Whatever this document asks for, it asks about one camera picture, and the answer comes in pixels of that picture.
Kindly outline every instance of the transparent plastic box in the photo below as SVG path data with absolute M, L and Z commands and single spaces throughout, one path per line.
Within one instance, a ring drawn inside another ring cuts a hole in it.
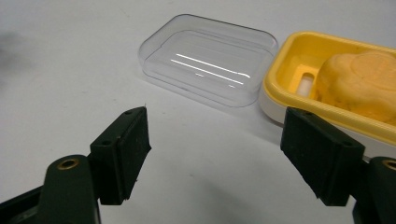
M 140 47 L 148 80 L 204 104 L 240 107 L 255 102 L 277 51 L 259 30 L 179 15 Z

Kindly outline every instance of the yellow soap dish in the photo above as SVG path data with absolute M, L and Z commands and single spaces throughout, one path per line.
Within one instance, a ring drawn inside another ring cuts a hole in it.
M 334 54 L 381 50 L 396 57 L 396 49 L 325 35 L 298 32 L 289 36 L 262 83 L 259 102 L 271 118 L 283 123 L 287 106 L 313 112 L 366 146 L 365 155 L 396 157 L 396 127 L 326 105 L 316 99 L 315 78 Z

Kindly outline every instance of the screw hole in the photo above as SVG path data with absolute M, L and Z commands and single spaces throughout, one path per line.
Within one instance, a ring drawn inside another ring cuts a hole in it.
M 382 163 L 389 169 L 396 171 L 396 161 L 385 160 Z
M 103 146 L 108 146 L 110 144 L 111 144 L 111 141 L 109 141 L 109 140 L 105 140 L 105 141 L 102 142 Z
M 69 170 L 72 169 L 76 166 L 78 166 L 79 161 L 77 159 L 69 159 L 62 161 L 61 163 L 58 164 L 58 169 L 59 170 Z

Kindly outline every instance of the clear plastic container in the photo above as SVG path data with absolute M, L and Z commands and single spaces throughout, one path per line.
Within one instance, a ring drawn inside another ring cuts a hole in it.
M 240 107 L 258 98 L 276 51 L 276 39 L 264 31 L 179 15 L 138 56 L 149 81 L 201 103 Z

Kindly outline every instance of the black plastic part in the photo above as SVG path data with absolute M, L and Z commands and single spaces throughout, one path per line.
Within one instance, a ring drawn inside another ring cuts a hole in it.
M 352 215 L 355 224 L 381 224 L 376 208 L 368 209 L 366 206 L 361 206 L 359 202 L 355 203 Z
M 32 189 L 0 204 L 0 223 L 27 223 L 36 214 L 41 188 Z
M 85 156 L 53 162 L 41 190 L 36 223 L 100 223 L 91 168 Z
M 396 223 L 396 160 L 371 159 L 367 178 L 381 223 Z
M 101 204 L 122 204 L 131 196 L 143 162 L 151 150 L 145 107 L 122 113 L 91 144 L 89 155 Z
M 347 204 L 361 143 L 311 112 L 288 107 L 280 147 L 324 204 Z

